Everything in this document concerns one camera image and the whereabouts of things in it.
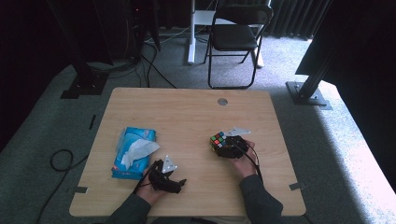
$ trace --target chair seat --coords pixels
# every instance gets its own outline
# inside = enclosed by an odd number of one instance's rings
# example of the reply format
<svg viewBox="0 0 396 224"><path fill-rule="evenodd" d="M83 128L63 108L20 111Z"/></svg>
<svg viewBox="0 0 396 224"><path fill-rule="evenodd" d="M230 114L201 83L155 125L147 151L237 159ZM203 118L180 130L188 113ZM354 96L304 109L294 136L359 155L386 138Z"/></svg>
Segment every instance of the chair seat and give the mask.
<svg viewBox="0 0 396 224"><path fill-rule="evenodd" d="M216 25L213 36L213 47L216 50L249 51L257 48L256 37L247 25Z"/></svg>

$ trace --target tissue pack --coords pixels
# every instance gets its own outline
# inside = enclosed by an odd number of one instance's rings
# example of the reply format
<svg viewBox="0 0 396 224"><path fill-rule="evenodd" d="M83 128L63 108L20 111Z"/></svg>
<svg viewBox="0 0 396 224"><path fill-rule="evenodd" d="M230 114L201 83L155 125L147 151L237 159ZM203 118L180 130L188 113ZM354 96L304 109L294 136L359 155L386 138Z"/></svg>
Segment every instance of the tissue pack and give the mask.
<svg viewBox="0 0 396 224"><path fill-rule="evenodd" d="M112 177L121 179L140 179L143 177L143 172L149 166L149 155L135 160L132 165L127 167L122 164L122 157L127 152L131 144L138 139L145 139L154 142L155 131L151 129L140 129L134 127L127 127L120 135L120 141L117 145L117 156L111 169Z"/></svg>

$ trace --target chair backrest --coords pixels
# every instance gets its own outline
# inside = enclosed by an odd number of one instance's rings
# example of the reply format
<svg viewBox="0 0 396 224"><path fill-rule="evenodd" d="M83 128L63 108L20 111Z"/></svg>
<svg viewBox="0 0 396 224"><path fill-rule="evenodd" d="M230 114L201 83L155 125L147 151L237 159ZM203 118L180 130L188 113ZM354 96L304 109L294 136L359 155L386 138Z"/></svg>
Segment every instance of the chair backrest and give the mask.
<svg viewBox="0 0 396 224"><path fill-rule="evenodd" d="M274 15L273 10L266 5L231 5L218 8L213 17L241 25L261 24L267 26Z"/></svg>

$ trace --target forearm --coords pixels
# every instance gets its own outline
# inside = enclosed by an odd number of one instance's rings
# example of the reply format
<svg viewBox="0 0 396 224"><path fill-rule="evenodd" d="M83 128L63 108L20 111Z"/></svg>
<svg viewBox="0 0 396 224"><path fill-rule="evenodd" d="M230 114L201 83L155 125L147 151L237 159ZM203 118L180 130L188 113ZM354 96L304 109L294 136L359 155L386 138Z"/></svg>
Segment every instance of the forearm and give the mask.
<svg viewBox="0 0 396 224"><path fill-rule="evenodd" d="M151 205L137 195L131 194L125 202L108 218L106 224L142 224Z"/></svg>
<svg viewBox="0 0 396 224"><path fill-rule="evenodd" d="M252 224L284 223L283 204L271 196L257 175L245 177L239 187L242 191L247 217Z"/></svg>

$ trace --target person's right hand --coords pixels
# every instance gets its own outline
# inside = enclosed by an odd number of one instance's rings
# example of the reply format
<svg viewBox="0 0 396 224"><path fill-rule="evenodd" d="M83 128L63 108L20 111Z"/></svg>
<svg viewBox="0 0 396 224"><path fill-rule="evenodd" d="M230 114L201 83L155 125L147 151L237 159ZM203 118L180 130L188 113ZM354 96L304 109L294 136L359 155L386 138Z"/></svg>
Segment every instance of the person's right hand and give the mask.
<svg viewBox="0 0 396 224"><path fill-rule="evenodd" d="M254 148L255 144L247 140L246 142L250 146L247 150L247 154L251 159L253 159L256 162L256 155L253 153L253 150L251 149ZM250 175L257 174L255 165L245 155L243 155L239 159L228 159L228 160L233 165L233 168L235 169L236 173L241 177L241 179Z"/></svg>

